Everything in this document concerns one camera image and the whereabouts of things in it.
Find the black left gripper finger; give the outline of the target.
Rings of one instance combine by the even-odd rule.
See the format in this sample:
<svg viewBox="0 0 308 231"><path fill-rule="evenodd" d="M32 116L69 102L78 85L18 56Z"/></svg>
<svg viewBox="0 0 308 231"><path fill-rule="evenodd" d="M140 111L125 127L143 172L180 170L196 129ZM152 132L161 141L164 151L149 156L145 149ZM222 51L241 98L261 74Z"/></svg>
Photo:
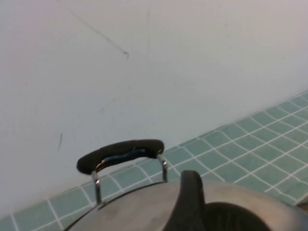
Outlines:
<svg viewBox="0 0 308 231"><path fill-rule="evenodd" d="M205 198L200 175L193 170L181 173L180 192L168 220L169 231L204 231Z"/></svg>

